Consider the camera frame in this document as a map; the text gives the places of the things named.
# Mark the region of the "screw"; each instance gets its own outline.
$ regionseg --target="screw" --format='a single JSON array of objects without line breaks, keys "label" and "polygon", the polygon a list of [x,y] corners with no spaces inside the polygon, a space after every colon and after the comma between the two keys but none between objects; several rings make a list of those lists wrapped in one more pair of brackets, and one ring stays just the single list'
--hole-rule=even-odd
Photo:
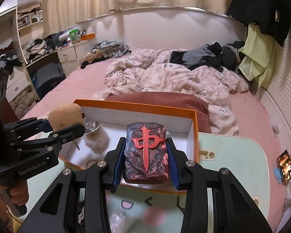
[{"label": "screw", "polygon": [[186,165],[187,165],[187,166],[195,166],[195,162],[194,162],[193,160],[188,160],[188,161],[186,162]]},{"label": "screw", "polygon": [[221,172],[223,173],[223,174],[229,174],[230,173],[230,170],[228,170],[227,168],[222,168],[221,169]]},{"label": "screw", "polygon": [[104,167],[104,166],[107,165],[107,162],[104,161],[104,160],[101,160],[101,161],[99,161],[99,162],[97,163],[97,165],[98,165],[99,167]]},{"label": "screw", "polygon": [[64,175],[69,175],[70,173],[71,173],[71,169],[69,169],[69,168],[66,168],[63,170]]}]

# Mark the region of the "comforter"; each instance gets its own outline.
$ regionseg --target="comforter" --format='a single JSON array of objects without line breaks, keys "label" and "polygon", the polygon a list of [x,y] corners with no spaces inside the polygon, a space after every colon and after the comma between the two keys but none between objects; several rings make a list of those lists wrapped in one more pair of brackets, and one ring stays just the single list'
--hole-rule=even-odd
[{"label": "comforter", "polygon": [[106,69],[106,89],[92,99],[144,91],[191,94],[208,103],[212,133],[238,135],[229,93],[248,91],[246,81],[225,68],[222,73],[208,66],[190,71],[183,65],[169,63],[172,51],[136,49],[131,56],[115,60]]}]

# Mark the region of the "plush toy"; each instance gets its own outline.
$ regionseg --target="plush toy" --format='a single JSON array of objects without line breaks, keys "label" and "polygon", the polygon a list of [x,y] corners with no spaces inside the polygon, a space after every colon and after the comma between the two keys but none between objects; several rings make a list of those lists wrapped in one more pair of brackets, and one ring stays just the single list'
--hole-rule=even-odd
[{"label": "plush toy", "polygon": [[61,130],[74,124],[84,125],[82,108],[75,103],[60,105],[49,114],[49,123],[54,131]]},{"label": "plush toy", "polygon": [[[57,131],[77,123],[84,125],[84,118],[85,114],[82,113],[82,108],[78,104],[69,103],[53,109],[49,114],[48,120],[53,130]],[[88,155],[87,163],[85,163],[86,168],[105,158],[109,145],[109,137],[102,127],[99,127],[93,133],[85,134],[80,139],[83,139],[85,144],[92,150]]]}]

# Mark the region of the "blue gripper pad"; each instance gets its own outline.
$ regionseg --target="blue gripper pad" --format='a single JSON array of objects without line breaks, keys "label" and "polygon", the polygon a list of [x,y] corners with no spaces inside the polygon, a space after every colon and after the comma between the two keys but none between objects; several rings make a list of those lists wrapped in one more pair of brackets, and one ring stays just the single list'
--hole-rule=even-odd
[{"label": "blue gripper pad", "polygon": [[178,189],[180,186],[178,167],[176,164],[176,160],[173,156],[173,153],[170,149],[170,145],[167,141],[166,141],[166,148],[167,148],[167,153],[168,153],[169,176],[174,187]]},{"label": "blue gripper pad", "polygon": [[39,124],[39,131],[43,131],[44,133],[52,132],[53,128],[51,127],[48,120],[44,120],[41,124]]},{"label": "blue gripper pad", "polygon": [[124,157],[125,145],[126,145],[126,139],[123,142],[121,152],[119,153],[119,157],[118,157],[115,169],[114,169],[114,180],[113,180],[112,184],[113,184],[115,189],[121,183],[121,179],[122,179],[124,161],[125,161],[125,157]]}]

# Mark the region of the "hanging black jacket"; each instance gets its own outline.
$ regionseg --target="hanging black jacket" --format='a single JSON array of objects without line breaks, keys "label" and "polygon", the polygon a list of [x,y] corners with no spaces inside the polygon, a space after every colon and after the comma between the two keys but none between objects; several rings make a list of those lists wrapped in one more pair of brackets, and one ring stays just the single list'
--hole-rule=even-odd
[{"label": "hanging black jacket", "polygon": [[259,25],[261,33],[283,46],[291,16],[286,0],[232,0],[227,13],[244,24]]}]

